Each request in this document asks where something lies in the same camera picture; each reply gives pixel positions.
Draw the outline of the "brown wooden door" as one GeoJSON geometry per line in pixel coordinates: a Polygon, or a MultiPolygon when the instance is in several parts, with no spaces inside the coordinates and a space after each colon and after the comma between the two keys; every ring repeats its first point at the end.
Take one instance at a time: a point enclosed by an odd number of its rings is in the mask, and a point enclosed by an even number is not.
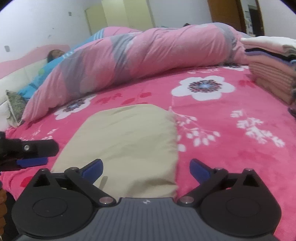
{"type": "Polygon", "coordinates": [[[246,33],[246,25],[239,0],[208,0],[213,22],[225,23],[246,33]]]}

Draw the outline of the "yellow-green wardrobe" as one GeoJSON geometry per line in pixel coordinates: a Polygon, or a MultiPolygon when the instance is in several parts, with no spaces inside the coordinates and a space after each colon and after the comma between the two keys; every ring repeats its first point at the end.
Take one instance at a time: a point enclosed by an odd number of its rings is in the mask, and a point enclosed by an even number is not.
{"type": "Polygon", "coordinates": [[[98,1],[85,10],[90,33],[105,27],[129,27],[148,30],[155,27],[151,7],[146,0],[98,1]]]}

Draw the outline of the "pink white headboard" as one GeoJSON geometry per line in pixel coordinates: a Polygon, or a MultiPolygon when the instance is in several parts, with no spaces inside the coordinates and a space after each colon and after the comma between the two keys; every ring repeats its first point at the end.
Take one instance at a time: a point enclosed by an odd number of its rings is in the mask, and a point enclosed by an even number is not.
{"type": "Polygon", "coordinates": [[[18,92],[27,86],[38,75],[41,69],[47,63],[49,51],[59,49],[68,52],[68,45],[45,45],[37,47],[25,54],[25,56],[1,63],[1,131],[5,131],[9,124],[8,103],[6,102],[6,91],[18,92]]]}

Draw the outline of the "blue patterned blanket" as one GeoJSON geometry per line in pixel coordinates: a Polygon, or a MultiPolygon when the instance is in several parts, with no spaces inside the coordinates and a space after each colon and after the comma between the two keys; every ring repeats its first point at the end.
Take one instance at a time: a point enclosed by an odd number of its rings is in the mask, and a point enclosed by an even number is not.
{"type": "Polygon", "coordinates": [[[84,42],[76,45],[73,49],[71,49],[68,52],[65,52],[65,54],[57,59],[54,59],[53,61],[47,63],[44,65],[39,71],[38,75],[33,79],[33,81],[28,84],[26,87],[22,88],[18,94],[22,96],[26,101],[28,101],[34,94],[34,92],[42,85],[42,83],[45,81],[47,76],[52,72],[52,70],[61,63],[64,59],[70,57],[74,50],[81,47],[82,45],[85,45],[89,42],[101,39],[103,37],[104,29],[101,29],[100,31],[96,32],[94,35],[86,39],[84,42]]]}

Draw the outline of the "stack of folded clothes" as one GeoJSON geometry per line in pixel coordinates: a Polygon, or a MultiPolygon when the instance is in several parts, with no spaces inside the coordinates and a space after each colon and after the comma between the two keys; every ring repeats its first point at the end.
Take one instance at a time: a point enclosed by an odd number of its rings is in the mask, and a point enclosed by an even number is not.
{"type": "Polygon", "coordinates": [[[255,82],[288,104],[295,116],[295,39],[259,36],[240,41],[255,82]]]}

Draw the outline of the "beige trousers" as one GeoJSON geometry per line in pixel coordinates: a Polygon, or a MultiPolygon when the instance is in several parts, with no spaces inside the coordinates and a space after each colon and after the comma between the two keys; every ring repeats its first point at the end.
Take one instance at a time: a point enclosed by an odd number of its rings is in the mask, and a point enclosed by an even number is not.
{"type": "Polygon", "coordinates": [[[52,172],[82,168],[95,159],[103,162],[95,186],[115,199],[174,197],[178,161],[174,115],[151,104],[93,114],[64,147],[52,172]]]}

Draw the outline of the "green floral pillow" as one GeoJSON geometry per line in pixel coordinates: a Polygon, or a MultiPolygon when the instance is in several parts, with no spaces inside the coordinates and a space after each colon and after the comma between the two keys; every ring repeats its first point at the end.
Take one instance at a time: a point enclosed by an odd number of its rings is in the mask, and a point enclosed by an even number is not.
{"type": "Polygon", "coordinates": [[[7,118],[8,124],[14,128],[22,124],[22,116],[27,105],[27,101],[16,92],[6,90],[6,100],[10,115],[7,118]]]}

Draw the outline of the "wall socket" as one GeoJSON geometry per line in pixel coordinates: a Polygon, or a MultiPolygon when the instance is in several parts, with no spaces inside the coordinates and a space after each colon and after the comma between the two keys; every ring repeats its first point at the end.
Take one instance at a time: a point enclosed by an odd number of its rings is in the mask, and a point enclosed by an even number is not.
{"type": "Polygon", "coordinates": [[[4,46],[6,52],[10,52],[10,46],[4,46]]]}

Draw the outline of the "pink grey rolled quilt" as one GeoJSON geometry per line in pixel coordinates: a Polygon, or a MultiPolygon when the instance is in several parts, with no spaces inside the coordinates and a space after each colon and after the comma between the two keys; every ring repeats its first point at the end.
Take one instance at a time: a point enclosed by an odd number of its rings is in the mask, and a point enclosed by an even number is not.
{"type": "Polygon", "coordinates": [[[176,68],[246,65],[240,38],[229,25],[209,23],[153,28],[89,42],[52,70],[29,99],[22,120],[35,121],[88,93],[176,68]]]}

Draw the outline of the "pink floral bed sheet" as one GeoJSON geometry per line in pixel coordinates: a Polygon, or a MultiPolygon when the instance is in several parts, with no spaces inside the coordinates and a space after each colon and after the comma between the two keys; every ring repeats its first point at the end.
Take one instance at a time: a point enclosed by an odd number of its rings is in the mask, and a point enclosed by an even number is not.
{"type": "Polygon", "coordinates": [[[246,66],[172,71],[133,81],[54,109],[44,118],[9,128],[9,138],[55,140],[52,170],[64,147],[93,114],[113,108],[151,104],[174,115],[180,197],[197,186],[189,172],[196,158],[230,172],[254,169],[281,207],[280,240],[295,240],[295,119],[287,107],[255,85],[246,66]]]}

